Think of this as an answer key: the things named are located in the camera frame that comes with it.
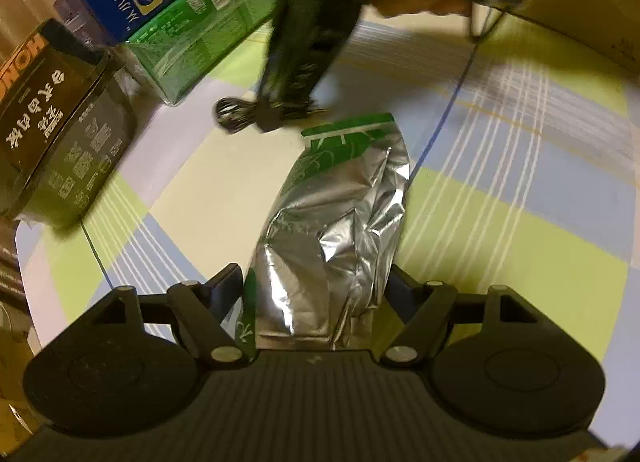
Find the silver foil bag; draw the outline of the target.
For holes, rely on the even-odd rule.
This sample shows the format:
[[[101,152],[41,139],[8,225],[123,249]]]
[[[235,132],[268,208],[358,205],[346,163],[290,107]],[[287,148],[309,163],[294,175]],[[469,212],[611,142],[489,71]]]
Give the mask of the silver foil bag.
[[[393,115],[308,128],[248,268],[235,339],[367,349],[398,247],[411,166]]]

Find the green drink carton pack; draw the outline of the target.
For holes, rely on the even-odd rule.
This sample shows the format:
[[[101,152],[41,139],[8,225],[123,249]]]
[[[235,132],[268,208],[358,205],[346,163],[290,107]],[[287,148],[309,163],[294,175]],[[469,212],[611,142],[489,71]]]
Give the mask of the green drink carton pack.
[[[269,18],[277,0],[176,0],[125,44],[120,58],[165,104],[178,104]]]

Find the checked tablecloth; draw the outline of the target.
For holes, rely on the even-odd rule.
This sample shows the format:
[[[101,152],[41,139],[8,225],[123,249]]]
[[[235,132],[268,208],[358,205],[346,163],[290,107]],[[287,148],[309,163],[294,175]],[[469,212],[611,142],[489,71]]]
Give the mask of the checked tablecloth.
[[[18,227],[37,338],[47,343],[120,284],[157,293],[247,265],[297,127],[229,135],[224,97],[249,97],[259,30],[168,107],[130,95],[140,133],[75,228]],[[412,168],[396,260],[465,292],[516,289],[603,364],[592,427],[639,438],[639,82],[525,21],[473,48],[458,19],[368,17],[316,97],[332,118],[390,112]]]

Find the dark Honglu food box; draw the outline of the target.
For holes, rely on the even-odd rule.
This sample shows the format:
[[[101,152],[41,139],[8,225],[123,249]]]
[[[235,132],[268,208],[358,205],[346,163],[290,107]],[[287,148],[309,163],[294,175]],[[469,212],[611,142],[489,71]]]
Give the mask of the dark Honglu food box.
[[[42,22],[1,67],[1,214],[67,228],[82,219],[137,120],[117,61]]]

